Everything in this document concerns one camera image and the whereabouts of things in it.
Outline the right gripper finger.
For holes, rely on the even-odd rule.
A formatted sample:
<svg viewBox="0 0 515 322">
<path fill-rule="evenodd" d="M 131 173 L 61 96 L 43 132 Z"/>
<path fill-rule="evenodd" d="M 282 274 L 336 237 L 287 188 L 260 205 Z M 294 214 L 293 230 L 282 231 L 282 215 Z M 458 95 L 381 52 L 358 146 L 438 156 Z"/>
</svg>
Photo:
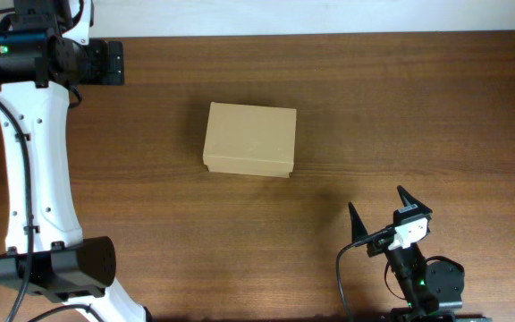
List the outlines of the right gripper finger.
<svg viewBox="0 0 515 322">
<path fill-rule="evenodd" d="M 428 206 L 426 206 L 424 203 L 413 197 L 401 185 L 397 187 L 397 191 L 403 204 L 403 208 L 398 210 L 399 213 L 408 213 L 409 211 L 417 210 L 420 214 L 432 214 L 432 210 Z"/>
<path fill-rule="evenodd" d="M 348 209 L 350 212 L 351 222 L 351 241 L 353 243 L 360 242 L 367 236 L 367 229 L 364 226 L 357 209 L 354 207 L 352 202 L 348 203 Z"/>
</svg>

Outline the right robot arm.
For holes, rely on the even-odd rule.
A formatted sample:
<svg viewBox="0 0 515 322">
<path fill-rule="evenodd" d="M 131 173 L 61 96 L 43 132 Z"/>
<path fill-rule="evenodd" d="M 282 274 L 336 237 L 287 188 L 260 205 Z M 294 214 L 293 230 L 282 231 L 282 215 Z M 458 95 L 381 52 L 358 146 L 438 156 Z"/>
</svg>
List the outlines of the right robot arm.
<svg viewBox="0 0 515 322">
<path fill-rule="evenodd" d="M 390 321 L 454 321 L 454 312 L 463 306 L 464 267 L 443 256 L 425 258 L 418 246 L 430 234 L 433 211 L 397 188 L 403 207 L 393 212 L 393 222 L 368 233 L 357 212 L 348 205 L 351 220 L 351 244 L 365 246 L 367 255 L 385 255 L 386 272 L 393 272 L 401 288 L 405 308 L 392 309 Z"/>
</svg>

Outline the brown cardboard box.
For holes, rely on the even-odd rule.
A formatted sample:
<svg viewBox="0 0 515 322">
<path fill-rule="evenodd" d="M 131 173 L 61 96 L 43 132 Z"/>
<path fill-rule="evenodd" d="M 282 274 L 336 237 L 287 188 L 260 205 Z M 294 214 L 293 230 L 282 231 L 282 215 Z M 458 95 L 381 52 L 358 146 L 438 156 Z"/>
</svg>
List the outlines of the brown cardboard box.
<svg viewBox="0 0 515 322">
<path fill-rule="evenodd" d="M 210 104 L 203 162 L 213 173 L 288 178 L 294 167 L 297 111 Z"/>
</svg>

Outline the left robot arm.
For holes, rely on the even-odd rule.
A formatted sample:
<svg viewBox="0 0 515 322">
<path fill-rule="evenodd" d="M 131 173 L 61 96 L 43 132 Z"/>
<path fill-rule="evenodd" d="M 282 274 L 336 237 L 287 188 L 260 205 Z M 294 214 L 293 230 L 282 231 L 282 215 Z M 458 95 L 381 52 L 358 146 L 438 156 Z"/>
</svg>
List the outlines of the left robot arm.
<svg viewBox="0 0 515 322">
<path fill-rule="evenodd" d="M 66 151 L 79 86 L 120 86 L 123 47 L 89 35 L 91 0 L 15 0 L 0 21 L 0 126 L 9 193 L 0 285 L 90 321 L 149 321 L 116 279 L 106 236 L 84 236 Z"/>
</svg>

